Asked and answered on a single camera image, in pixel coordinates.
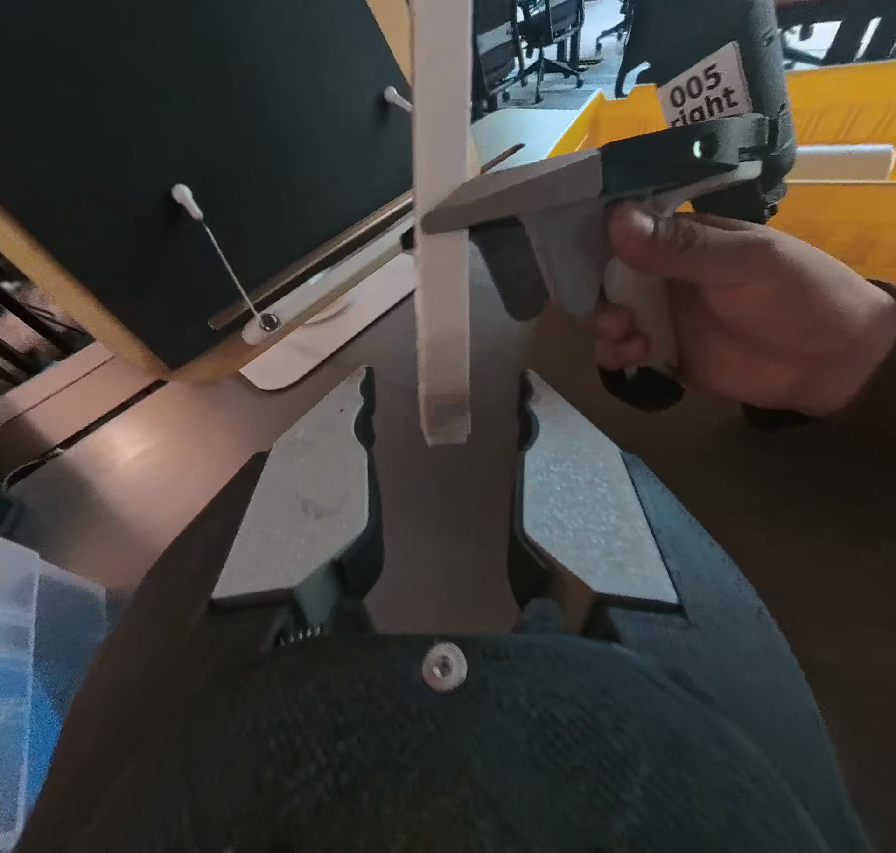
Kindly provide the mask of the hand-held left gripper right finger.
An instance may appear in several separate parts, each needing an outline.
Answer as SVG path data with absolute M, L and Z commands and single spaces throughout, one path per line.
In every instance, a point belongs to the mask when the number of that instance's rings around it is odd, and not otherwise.
M 520 609 L 552 600 L 566 630 L 613 608 L 680 613 L 621 449 L 532 370 L 518 419 L 507 572 Z

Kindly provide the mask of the black wooden book stand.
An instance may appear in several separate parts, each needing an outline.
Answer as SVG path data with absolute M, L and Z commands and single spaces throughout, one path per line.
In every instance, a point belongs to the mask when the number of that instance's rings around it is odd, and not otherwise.
M 409 0 L 2 0 L 2 258 L 155 379 L 415 242 Z

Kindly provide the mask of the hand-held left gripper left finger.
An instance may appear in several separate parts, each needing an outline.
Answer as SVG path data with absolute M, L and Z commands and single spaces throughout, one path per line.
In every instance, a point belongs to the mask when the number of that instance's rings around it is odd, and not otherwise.
M 375 373 L 361 366 L 272 445 L 210 604 L 332 612 L 363 602 L 385 561 Z

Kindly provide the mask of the clear plastic storage bin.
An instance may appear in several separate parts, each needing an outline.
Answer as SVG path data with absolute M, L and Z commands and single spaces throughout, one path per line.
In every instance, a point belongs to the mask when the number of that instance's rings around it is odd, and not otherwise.
M 106 590 L 1 541 L 1 850 L 12 850 L 108 629 Z

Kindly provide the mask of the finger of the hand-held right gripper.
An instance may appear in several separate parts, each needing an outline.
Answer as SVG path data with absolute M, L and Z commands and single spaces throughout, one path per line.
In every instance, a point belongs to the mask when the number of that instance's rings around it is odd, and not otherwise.
M 608 208 L 598 151 L 478 175 L 422 217 L 423 239 L 467 232 L 508 315 L 587 319 L 603 283 Z

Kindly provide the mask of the person's right hand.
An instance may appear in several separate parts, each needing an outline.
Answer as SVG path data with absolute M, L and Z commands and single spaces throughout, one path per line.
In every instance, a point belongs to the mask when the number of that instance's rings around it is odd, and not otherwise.
M 759 409 L 834 415 L 894 350 L 894 298 L 785 233 L 624 203 L 609 219 L 621 264 L 666 287 L 686 388 Z

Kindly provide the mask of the black office chair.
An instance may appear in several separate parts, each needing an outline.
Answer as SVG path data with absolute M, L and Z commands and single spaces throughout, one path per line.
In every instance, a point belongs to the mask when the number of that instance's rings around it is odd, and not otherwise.
M 519 0 L 522 22 L 519 31 L 527 50 L 538 51 L 535 64 L 523 71 L 521 78 L 534 74 L 536 104 L 543 101 L 541 85 L 545 74 L 561 74 L 574 78 L 576 87 L 582 87 L 581 72 L 560 59 L 550 60 L 546 49 L 566 43 L 581 30 L 584 21 L 584 0 Z
M 524 60 L 517 28 L 518 0 L 473 0 L 471 118 L 479 120 L 510 98 Z

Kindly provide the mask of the yellow plastic bin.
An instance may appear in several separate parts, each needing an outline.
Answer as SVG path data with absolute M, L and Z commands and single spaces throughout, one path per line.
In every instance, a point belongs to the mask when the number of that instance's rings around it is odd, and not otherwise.
M 799 145 L 895 143 L 895 65 L 853 63 L 788 75 Z M 596 93 L 548 157 L 666 128 L 655 85 L 628 97 Z M 804 240 L 871 279 L 895 281 L 894 174 L 884 182 L 790 182 L 769 225 Z

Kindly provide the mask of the white block stack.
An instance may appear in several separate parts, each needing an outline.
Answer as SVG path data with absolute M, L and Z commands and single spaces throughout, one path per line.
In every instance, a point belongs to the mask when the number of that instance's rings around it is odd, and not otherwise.
M 420 422 L 427 445 L 464 444 L 471 429 L 469 238 L 423 218 L 462 186 L 469 157 L 471 0 L 409 0 L 414 295 Z

